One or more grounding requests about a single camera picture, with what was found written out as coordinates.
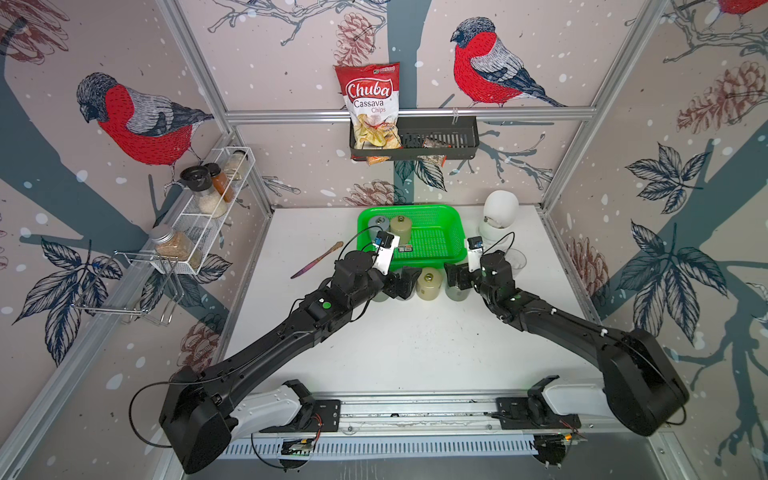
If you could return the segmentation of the yellow canister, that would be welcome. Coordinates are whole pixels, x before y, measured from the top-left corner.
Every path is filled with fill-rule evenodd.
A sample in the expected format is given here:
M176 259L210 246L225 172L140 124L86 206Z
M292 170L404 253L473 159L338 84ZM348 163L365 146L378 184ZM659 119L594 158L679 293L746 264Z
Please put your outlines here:
M436 268L425 267L417 279L416 294L424 301L433 301L439 296L442 284L442 272Z
M405 215L396 215L390 219L389 232L400 238L399 245L410 243L412 233L412 220Z

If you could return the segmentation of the green canister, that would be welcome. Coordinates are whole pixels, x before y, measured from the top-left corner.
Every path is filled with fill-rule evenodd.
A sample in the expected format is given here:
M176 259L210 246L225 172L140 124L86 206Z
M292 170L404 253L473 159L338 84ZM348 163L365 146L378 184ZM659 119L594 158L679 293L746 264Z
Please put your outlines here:
M445 289L446 296L454 302L465 301L470 293L470 289L461 289L458 286L447 286Z

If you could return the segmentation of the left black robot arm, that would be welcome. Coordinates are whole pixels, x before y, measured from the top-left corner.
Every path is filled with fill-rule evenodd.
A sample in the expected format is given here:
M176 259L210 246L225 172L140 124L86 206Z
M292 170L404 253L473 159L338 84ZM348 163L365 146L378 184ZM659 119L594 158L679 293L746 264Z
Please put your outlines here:
M372 251L352 251L334 264L331 277L301 297L287 318L233 356L201 372L184 367L174 374L159 423L183 471L194 474L216 460L242 420L236 407L257 386L294 357L322 343L350 323L353 311L380 292L408 298L420 269L384 274Z

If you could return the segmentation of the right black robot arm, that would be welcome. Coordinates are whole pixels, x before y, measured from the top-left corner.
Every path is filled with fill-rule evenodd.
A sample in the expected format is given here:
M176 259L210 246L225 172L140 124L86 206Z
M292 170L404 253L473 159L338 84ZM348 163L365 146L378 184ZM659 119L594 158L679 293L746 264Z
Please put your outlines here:
M648 437L672 424L677 412L687 412L690 394L649 332L588 322L518 288L501 251L444 268L449 286L473 289L503 323L547 339L599 370L598 379L544 382L543 402L555 414L613 417L633 433Z

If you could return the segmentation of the green plastic basket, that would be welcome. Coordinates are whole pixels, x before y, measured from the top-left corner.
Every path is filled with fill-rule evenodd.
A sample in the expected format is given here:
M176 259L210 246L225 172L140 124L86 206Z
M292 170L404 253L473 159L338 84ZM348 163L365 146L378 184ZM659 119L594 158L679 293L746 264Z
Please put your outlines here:
M440 269L457 264L467 256L466 235L458 211L448 205L394 205L363 210L357 217L357 231L368 227L376 216L389 220L402 215L412 221L409 252L395 251L391 270L402 267Z

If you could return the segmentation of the white round lamp device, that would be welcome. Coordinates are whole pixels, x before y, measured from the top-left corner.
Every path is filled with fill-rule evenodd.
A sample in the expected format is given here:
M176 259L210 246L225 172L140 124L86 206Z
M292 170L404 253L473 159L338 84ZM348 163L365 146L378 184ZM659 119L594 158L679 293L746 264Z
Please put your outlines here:
M507 190L493 191L486 199L478 232L490 245L512 231L520 207L518 197Z

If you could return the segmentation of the small snack packet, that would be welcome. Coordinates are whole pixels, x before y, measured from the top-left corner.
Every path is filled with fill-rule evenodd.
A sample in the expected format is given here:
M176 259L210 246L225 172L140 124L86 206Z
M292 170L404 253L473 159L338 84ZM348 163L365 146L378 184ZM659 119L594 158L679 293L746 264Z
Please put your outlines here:
M450 145L445 142L441 142L439 140L435 140L433 138L427 137L423 141L423 147L427 149L443 149L443 148L450 148ZM446 161L446 156L438 155L438 154L430 154L430 155L421 155L419 156L419 159L424 162L432 163L439 167L443 167Z

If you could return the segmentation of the red cassava chips bag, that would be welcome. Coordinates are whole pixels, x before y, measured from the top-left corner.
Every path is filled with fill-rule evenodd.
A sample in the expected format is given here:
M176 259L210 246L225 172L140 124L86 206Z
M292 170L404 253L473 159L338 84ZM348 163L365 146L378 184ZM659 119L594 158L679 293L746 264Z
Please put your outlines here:
M351 118L351 148L400 149L400 63L335 66L334 70Z

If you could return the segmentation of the pale spice jar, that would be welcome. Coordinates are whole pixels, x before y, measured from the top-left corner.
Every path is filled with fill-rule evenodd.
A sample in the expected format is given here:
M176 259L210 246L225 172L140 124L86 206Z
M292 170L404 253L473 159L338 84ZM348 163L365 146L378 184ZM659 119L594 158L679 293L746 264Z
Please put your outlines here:
M222 172L230 181L241 181L247 176L247 153L243 150L235 150L223 163Z

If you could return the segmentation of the orange spice bottle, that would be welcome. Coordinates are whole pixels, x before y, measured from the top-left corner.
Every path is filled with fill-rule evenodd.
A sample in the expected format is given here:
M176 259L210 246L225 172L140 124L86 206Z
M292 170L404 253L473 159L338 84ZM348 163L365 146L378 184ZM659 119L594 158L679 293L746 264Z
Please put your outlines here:
M204 167L210 174L213 187L226 203L231 203L235 199L235 195L227 175L222 172L217 163L206 163Z

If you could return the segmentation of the black lid spice jar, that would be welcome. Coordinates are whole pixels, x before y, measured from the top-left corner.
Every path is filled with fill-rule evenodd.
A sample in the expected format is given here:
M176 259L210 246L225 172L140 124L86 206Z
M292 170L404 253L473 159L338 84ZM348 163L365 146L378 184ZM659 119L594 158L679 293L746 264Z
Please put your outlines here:
M194 212L210 218L220 218L227 212L226 202L213 185L207 166L198 165L184 169L180 181L193 193Z

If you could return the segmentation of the silver lid spice jar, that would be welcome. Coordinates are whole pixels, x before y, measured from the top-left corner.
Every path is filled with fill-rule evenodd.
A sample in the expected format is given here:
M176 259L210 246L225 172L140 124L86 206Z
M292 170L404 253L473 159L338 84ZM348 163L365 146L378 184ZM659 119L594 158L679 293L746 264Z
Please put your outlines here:
M196 271L202 264L202 256L195 244L181 231L171 226L161 224L149 232L149 240L155 251L171 261L186 263Z

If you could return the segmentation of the black hanging wall basket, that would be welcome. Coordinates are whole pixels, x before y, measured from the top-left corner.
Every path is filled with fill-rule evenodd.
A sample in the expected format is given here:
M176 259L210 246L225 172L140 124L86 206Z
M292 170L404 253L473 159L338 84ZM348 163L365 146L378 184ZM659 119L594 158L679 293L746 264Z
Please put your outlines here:
M401 148L358 149L355 147L353 127L349 128L350 155L356 161L368 157L386 157L392 161L416 160L421 155L445 155L448 160L473 159L479 148L477 120L474 116L461 117L400 117L397 122ZM450 148L427 149L425 138L433 138Z

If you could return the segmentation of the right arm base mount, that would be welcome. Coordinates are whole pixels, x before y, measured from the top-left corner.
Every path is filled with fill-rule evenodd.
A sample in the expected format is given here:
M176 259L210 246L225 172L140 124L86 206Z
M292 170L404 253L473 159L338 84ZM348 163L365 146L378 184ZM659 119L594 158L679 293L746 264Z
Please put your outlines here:
M489 416L499 420L503 430L580 428L578 415L557 414L544 399L544 388L557 379L558 375L547 376L524 395L498 397L495 400L496 411Z

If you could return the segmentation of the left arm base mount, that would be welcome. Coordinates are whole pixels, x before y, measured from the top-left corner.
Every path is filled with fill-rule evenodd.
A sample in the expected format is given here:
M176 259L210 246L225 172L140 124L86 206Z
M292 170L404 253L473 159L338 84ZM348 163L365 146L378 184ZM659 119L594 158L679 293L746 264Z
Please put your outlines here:
M260 430L260 433L337 432L341 417L339 399L317 399L299 380L283 383L280 390L286 390L290 398L296 397L298 408L287 420L278 421Z

